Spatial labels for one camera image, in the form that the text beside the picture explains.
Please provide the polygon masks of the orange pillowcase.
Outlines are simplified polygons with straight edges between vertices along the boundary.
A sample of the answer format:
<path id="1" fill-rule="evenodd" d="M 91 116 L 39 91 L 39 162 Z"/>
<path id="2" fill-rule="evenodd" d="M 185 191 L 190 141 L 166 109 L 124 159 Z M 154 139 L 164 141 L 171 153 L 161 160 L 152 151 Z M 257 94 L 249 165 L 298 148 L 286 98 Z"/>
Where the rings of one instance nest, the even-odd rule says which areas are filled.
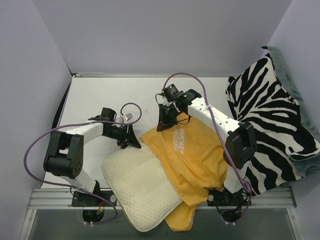
<path id="1" fill-rule="evenodd" d="M 153 128 L 140 139 L 160 161 L 182 200 L 165 222 L 172 231 L 184 232 L 192 228 L 196 208 L 208 199 L 209 190 L 222 190 L 228 165 L 214 130 L 185 113 L 177 119 L 182 123 L 164 131 Z"/>

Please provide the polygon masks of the cream memory foam pillow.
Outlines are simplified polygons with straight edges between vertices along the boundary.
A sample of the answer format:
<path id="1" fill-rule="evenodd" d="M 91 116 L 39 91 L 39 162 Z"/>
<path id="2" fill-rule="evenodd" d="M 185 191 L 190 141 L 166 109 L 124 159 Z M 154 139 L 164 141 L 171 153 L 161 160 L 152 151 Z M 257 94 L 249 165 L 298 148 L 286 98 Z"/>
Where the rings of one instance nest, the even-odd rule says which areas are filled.
<path id="1" fill-rule="evenodd" d="M 140 232 L 157 227 L 182 203 L 146 144 L 114 152 L 102 162 L 101 170 L 130 224 Z"/>

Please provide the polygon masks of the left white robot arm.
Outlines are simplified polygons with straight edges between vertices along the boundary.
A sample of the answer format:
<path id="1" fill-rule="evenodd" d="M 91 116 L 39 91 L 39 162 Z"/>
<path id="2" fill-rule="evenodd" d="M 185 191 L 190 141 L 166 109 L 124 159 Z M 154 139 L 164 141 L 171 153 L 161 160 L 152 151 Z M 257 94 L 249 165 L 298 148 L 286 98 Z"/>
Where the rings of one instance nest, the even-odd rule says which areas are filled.
<path id="1" fill-rule="evenodd" d="M 84 146 L 91 140 L 103 136 L 117 141 L 121 149 L 142 146 L 138 141 L 133 125 L 129 121 L 131 113 L 120 114 L 104 107 L 101 113 L 67 131 L 56 130 L 51 133 L 43 162 L 45 172 L 66 180 L 77 189 L 84 190 L 83 200 L 90 206 L 101 201 L 101 188 L 97 180 L 83 169 Z"/>

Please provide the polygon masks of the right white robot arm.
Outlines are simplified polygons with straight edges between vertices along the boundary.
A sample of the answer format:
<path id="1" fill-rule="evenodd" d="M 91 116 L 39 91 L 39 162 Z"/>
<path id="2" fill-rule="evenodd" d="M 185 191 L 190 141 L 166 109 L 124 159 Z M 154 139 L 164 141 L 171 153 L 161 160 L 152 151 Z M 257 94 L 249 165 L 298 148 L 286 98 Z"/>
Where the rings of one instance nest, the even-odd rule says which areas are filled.
<path id="1" fill-rule="evenodd" d="M 163 102 L 159 106 L 156 130 L 162 132 L 178 124 L 177 117 L 184 113 L 189 119 L 196 118 L 215 131 L 223 148 L 223 158 L 228 164 L 227 176 L 223 184 L 222 200 L 232 205 L 240 198 L 239 190 L 253 192 L 245 180 L 249 161 L 257 151 L 257 140 L 251 123 L 241 123 L 213 107 L 206 94 L 193 89 L 179 91 L 175 85 L 162 90 Z"/>

